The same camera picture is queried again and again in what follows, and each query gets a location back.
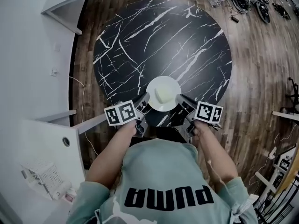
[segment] white cable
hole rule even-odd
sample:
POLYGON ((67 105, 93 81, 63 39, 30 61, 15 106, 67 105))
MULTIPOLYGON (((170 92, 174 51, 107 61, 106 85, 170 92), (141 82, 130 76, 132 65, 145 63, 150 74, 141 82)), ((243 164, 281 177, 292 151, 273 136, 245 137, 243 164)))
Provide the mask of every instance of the white cable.
MULTIPOLYGON (((80 82, 78 81, 82 86, 83 86, 83 94, 82 94, 82 109, 81 109, 81 122, 83 123, 83 107, 84 107, 84 92, 85 92, 85 86, 80 82)), ((88 142, 90 143, 90 145, 93 147, 93 144, 90 142, 90 140, 88 139, 87 135, 86 135, 86 132, 84 132, 85 134, 85 137, 86 139, 88 140, 88 142)))
MULTIPOLYGON (((293 130, 294 130, 294 128, 295 128, 296 126, 297 126, 297 125, 294 125, 294 127, 293 127, 292 131, 290 132, 289 136, 288 136, 287 138, 283 138, 283 139, 281 139, 280 142, 281 142, 282 140, 288 140, 288 139, 290 138, 290 136, 291 136, 291 134, 292 134, 292 132, 293 132, 293 130)), ((276 137, 275 137, 275 139, 274 139, 274 148, 276 148, 275 140, 276 140, 276 138, 277 138, 279 135, 280 135, 280 133, 278 133, 278 135, 276 135, 276 137)), ((259 169, 257 170, 257 172, 259 172, 262 168, 264 168, 264 167, 267 165, 267 161, 268 161, 268 159, 270 159, 269 156, 268 156, 267 159, 266 159, 266 163, 265 163, 265 165, 262 166, 261 168, 259 168, 259 169)), ((258 181, 255 181, 254 183, 250 184, 250 181, 251 181, 251 179, 252 179, 254 176, 255 176, 255 174, 253 174, 253 176, 249 179, 249 186, 255 184, 256 182, 258 183, 258 186, 260 185, 258 181)))
POLYGON ((229 190, 228 190, 228 187, 226 186, 225 182, 221 179, 221 177, 219 176, 219 174, 216 172, 216 170, 213 168, 212 166, 212 161, 211 160, 208 160, 207 163, 210 165, 212 171, 217 175, 218 179, 219 179, 219 182, 225 187, 226 191, 228 192, 228 194, 230 195, 230 197, 234 200, 235 202, 235 199, 233 198, 233 196, 230 194, 229 190))

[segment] round table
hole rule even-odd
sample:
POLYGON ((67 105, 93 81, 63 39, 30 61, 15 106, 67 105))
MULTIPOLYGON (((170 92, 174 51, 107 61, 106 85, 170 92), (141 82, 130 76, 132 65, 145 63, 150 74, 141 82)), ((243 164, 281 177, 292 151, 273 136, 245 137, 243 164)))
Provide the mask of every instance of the round table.
MULTIPOLYGON (((182 94, 211 104, 223 96, 231 75, 228 41, 216 21, 184 0, 138 0, 106 22, 94 48, 94 73, 112 104, 135 99, 158 76, 170 76, 182 94)), ((179 126, 178 105, 159 112, 148 105, 150 126, 179 126)))

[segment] power outlet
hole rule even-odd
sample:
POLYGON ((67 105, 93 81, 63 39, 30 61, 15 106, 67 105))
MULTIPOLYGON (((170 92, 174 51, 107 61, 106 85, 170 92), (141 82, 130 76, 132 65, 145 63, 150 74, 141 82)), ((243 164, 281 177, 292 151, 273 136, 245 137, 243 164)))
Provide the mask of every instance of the power outlet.
POLYGON ((51 76, 55 77, 57 75, 58 71, 55 67, 52 68, 51 76))

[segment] chair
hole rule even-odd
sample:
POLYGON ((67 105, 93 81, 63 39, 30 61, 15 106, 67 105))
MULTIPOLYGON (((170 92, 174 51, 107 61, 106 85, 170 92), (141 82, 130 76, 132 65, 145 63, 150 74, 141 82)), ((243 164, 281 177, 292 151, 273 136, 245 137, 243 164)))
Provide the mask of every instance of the chair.
POLYGON ((298 84, 294 83, 294 81, 291 77, 289 77, 289 80, 292 81, 294 94, 293 95, 285 94, 285 97, 290 98, 291 101, 292 101, 291 98, 292 97, 294 98, 294 101, 292 101, 292 103, 293 103, 292 109, 295 110, 296 112, 293 112, 293 113, 298 113, 298 111, 295 108, 296 105, 299 105, 298 84))

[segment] white plate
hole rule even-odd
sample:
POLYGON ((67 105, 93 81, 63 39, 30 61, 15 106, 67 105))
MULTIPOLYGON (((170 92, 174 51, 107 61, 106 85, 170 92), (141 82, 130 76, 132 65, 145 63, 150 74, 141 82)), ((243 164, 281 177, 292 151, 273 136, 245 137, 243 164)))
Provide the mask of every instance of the white plate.
POLYGON ((177 83, 176 80, 174 80, 171 77, 166 77, 166 76, 161 76, 161 77, 156 77, 153 79, 148 87, 146 88, 146 92, 149 93, 150 98, 149 98, 149 105, 158 111, 169 111, 174 109, 177 105, 178 102, 176 101, 176 96, 177 94, 181 94, 181 87, 177 83), (170 95, 172 99, 164 104, 161 104, 156 96, 155 89, 159 87, 164 87, 166 90, 170 92, 170 95))

